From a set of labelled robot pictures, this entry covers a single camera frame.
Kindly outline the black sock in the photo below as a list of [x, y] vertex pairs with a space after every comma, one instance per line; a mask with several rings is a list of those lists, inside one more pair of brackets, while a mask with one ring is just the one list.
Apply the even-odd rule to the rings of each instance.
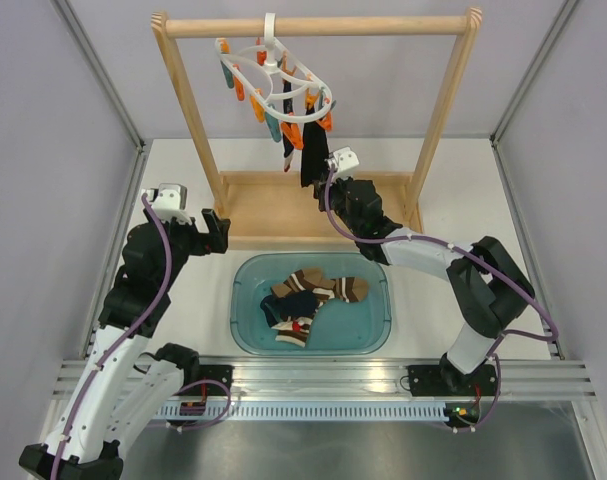
[[316, 121], [306, 123], [303, 130], [300, 186], [306, 188], [327, 177], [329, 149], [325, 129]]

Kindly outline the brown striped sock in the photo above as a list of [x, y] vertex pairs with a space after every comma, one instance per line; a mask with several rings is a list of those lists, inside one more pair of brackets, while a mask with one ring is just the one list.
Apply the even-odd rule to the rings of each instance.
[[335, 281], [320, 268], [300, 269], [271, 287], [276, 323], [276, 340], [305, 348], [314, 317], [335, 298]]
[[299, 291], [311, 291], [321, 303], [334, 299], [358, 303], [369, 294], [369, 284], [365, 279], [350, 276], [329, 278], [318, 267], [300, 269], [290, 275], [290, 280]]

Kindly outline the navy patterned sock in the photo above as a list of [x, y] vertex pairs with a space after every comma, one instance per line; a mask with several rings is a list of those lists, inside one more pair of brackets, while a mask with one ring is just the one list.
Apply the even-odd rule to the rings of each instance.
[[[285, 114], [287, 114], [287, 115], [294, 114], [293, 101], [291, 98], [284, 99], [282, 102], [282, 106], [283, 106], [283, 112]], [[283, 122], [282, 127], [284, 128], [284, 130], [283, 130], [283, 147], [284, 147], [283, 171], [285, 173], [287, 173], [291, 168], [291, 163], [292, 163], [292, 158], [294, 155], [295, 147], [294, 147], [294, 144], [292, 143], [292, 136], [293, 136], [292, 124], [289, 122]]]
[[270, 328], [292, 319], [312, 318], [318, 306], [319, 302], [314, 293], [308, 290], [295, 292], [285, 297], [277, 297], [271, 294], [263, 298], [260, 303], [260, 309], [264, 313]]

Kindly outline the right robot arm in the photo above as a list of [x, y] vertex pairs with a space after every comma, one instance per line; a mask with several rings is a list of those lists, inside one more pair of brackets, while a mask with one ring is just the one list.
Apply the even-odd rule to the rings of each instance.
[[448, 243], [404, 227], [384, 214], [371, 180], [324, 176], [312, 185], [319, 210], [365, 258], [449, 283], [464, 324], [439, 361], [439, 379], [453, 394], [472, 387], [498, 339], [534, 301], [531, 283], [502, 243], [491, 236]]

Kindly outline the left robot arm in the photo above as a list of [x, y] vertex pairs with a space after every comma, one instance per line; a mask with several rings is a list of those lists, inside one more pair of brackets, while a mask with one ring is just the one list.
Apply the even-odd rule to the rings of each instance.
[[90, 357], [58, 424], [24, 448], [20, 466], [36, 479], [117, 479], [129, 449], [172, 396], [229, 397], [231, 378], [206, 378], [196, 351], [168, 343], [134, 390], [124, 383], [170, 305], [169, 290], [192, 256], [223, 254], [230, 222], [211, 209], [208, 230], [178, 209], [158, 215], [146, 204], [146, 223], [133, 228], [124, 260], [105, 297]]

